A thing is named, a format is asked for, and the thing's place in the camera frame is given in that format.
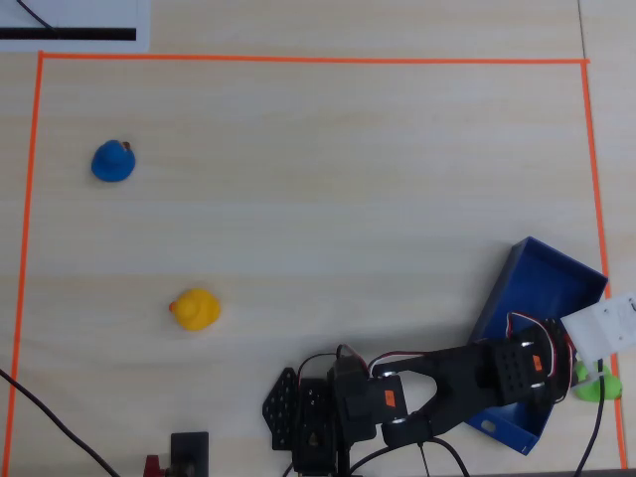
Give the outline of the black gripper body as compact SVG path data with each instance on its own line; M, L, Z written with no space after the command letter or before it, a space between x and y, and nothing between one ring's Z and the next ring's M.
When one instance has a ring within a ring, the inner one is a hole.
M547 320L546 326L554 345L554 371L548 378L552 401L565 400L571 386L575 363L575 347L563 326L555 320Z

